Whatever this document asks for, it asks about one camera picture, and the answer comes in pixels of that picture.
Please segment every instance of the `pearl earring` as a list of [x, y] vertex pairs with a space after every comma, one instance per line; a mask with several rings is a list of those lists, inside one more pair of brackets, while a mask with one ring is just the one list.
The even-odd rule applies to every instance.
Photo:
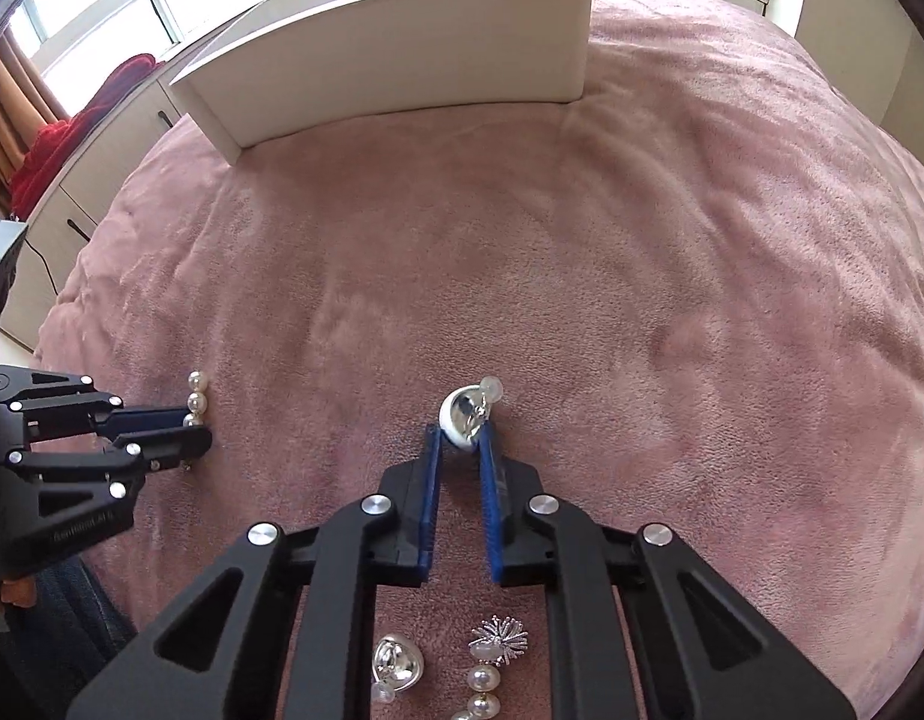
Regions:
[[209, 389], [209, 376], [201, 370], [193, 370], [188, 375], [188, 385], [192, 389], [192, 394], [188, 396], [187, 401], [190, 413], [187, 413], [182, 420], [182, 427], [201, 425], [206, 411], [209, 410], [209, 399], [206, 397], [206, 389]]
[[460, 450], [475, 452], [478, 432], [499, 400], [502, 400], [502, 382], [496, 376], [486, 376], [478, 384], [461, 386], [442, 401], [439, 427]]
[[492, 693], [502, 683], [499, 666], [511, 664], [528, 650], [528, 633], [523, 624], [513, 617], [504, 620], [493, 616], [483, 620], [472, 633], [478, 637], [469, 644], [469, 653], [478, 663], [466, 677], [466, 683], [475, 694], [469, 699], [468, 709], [456, 712], [452, 720], [491, 720], [502, 711], [502, 703]]
[[425, 671], [422, 651], [398, 634], [387, 634], [372, 654], [372, 700], [391, 704], [396, 693], [415, 685]]

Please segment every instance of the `black bracket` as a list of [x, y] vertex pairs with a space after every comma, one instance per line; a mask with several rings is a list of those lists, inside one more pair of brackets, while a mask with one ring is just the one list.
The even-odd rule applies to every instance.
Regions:
[[479, 436], [494, 579], [545, 586], [552, 720], [636, 720], [619, 602], [649, 720], [854, 720], [852, 704], [661, 523], [595, 524]]
[[[0, 580], [34, 574], [133, 525], [146, 474], [211, 446], [187, 409], [126, 409], [89, 376], [0, 365]], [[38, 452], [33, 443], [96, 434], [101, 452]]]
[[272, 717], [302, 589], [286, 718], [368, 720], [376, 588], [428, 579], [442, 446], [379, 491], [286, 536], [257, 523], [79, 695], [70, 720]]

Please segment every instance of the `white tray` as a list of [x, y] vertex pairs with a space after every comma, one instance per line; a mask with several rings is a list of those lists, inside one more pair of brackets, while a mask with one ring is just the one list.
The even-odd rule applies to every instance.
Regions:
[[592, 0], [267, 0], [172, 91], [222, 155], [353, 116], [582, 94]]

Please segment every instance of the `pearl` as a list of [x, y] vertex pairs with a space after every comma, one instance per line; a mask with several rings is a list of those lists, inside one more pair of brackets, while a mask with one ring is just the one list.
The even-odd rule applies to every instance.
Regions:
[[469, 652], [477, 661], [487, 661], [492, 664], [504, 655], [502, 645], [492, 641], [477, 641], [470, 646]]
[[209, 399], [201, 392], [192, 392], [188, 396], [188, 409], [195, 415], [204, 415], [207, 408], [209, 408]]
[[475, 720], [491, 720], [501, 709], [502, 704], [492, 693], [476, 693], [469, 699], [469, 712]]
[[209, 377], [201, 372], [201, 370], [193, 370], [188, 375], [188, 385], [193, 392], [205, 392], [209, 387]]
[[470, 669], [466, 682], [476, 693], [489, 693], [499, 687], [502, 674], [492, 665], [481, 664]]
[[391, 704], [396, 700], [396, 691], [386, 683], [372, 683], [372, 700], [376, 704]]
[[502, 381], [497, 376], [486, 376], [478, 383], [487, 403], [499, 403], [502, 400]]

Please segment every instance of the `bed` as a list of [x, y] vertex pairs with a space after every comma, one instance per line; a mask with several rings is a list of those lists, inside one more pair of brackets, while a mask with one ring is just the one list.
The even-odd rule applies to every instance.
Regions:
[[[924, 169], [781, 30], [715, 0], [595, 0], [585, 92], [325, 124], [229, 166], [190, 119], [127, 180], [36, 352], [129, 403], [211, 377], [215, 447], [88, 555], [144, 626], [245, 526], [322, 521], [499, 375], [503, 449], [622, 528], [670, 522], [872, 717], [924, 649]], [[478, 485], [379, 630], [449, 716], [492, 589]]]

